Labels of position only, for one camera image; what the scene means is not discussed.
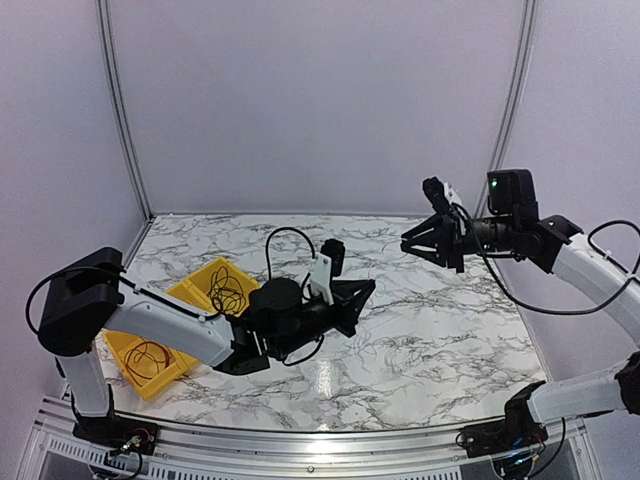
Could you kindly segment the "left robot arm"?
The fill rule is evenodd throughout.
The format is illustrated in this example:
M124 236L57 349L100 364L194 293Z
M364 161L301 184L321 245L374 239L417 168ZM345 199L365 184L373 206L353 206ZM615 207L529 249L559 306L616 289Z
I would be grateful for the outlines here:
M103 247L33 287L29 301L40 290L46 298L40 320L27 324L60 364L89 431L116 445L127 430L113 413L113 394L94 350L102 330L163 344L223 374L264 371L309 343L322 344L330 331L355 335L376 283L342 279L344 255L341 241L327 240L312 255L305 282L269 277L249 293L241 312L229 313L208 312L128 278L121 252Z

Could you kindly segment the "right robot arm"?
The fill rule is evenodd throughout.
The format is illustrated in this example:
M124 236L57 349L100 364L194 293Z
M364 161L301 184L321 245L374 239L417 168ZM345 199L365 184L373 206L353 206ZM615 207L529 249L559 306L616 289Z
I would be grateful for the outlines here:
M622 267L596 246L592 235L561 215L540 218L533 177L526 169L487 175L489 216L471 217L452 187L436 177L422 189L433 215L401 236L403 252L435 265L464 270L464 259L528 260L593 301L590 315L605 312L625 333L639 340L639 269ZM591 374L524 388L505 406L495 438L515 448L535 425L612 411L639 412L639 354Z

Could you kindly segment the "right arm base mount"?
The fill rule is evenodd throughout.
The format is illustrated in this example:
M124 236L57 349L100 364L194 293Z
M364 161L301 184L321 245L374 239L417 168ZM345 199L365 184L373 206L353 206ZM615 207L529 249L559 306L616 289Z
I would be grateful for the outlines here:
M504 453L541 444L548 439L546 428L534 421L527 406L531 394L544 385L538 381L527 385L504 405L504 417L463 427L455 443L468 458Z

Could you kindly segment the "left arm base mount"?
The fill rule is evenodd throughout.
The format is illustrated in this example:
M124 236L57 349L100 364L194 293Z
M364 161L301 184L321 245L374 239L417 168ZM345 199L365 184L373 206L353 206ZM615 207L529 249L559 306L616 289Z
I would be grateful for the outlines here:
M75 417L73 436L94 444L121 452L121 447L134 437L140 440L131 449L143 455L152 455L156 448L159 425L149 421L135 420L115 413L112 391L108 393L108 410L105 416L88 417L76 408L71 396L71 409Z

